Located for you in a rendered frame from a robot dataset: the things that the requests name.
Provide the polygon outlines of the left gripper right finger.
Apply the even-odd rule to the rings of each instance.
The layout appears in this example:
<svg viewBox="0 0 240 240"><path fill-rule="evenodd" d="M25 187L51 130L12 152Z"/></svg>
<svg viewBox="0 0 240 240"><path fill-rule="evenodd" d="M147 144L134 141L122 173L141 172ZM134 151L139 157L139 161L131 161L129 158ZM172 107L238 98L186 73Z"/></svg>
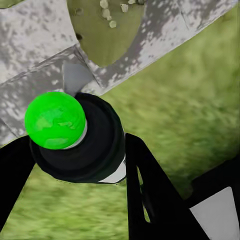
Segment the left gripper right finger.
<svg viewBox="0 0 240 240"><path fill-rule="evenodd" d="M210 240L145 142L125 134L129 240ZM156 223L145 220L139 168Z"/></svg>

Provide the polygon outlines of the insectifuge atomizer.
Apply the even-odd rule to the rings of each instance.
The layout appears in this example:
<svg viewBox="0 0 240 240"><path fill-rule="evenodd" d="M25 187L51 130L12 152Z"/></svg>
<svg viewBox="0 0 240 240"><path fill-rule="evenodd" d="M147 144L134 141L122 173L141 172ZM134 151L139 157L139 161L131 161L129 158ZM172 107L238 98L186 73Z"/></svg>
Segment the insectifuge atomizer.
<svg viewBox="0 0 240 240"><path fill-rule="evenodd" d="M80 92L93 78L84 65L62 66L64 92L39 95L24 125L34 161L52 177L71 183L116 184L126 177L126 136L112 105Z"/></svg>

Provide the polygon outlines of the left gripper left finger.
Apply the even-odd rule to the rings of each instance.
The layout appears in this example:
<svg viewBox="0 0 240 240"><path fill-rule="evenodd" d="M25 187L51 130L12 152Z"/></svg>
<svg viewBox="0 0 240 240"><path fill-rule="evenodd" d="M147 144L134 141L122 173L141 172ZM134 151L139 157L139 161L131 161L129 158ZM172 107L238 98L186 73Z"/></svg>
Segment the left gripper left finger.
<svg viewBox="0 0 240 240"><path fill-rule="evenodd" d="M34 165L30 135L0 148L0 232Z"/></svg>

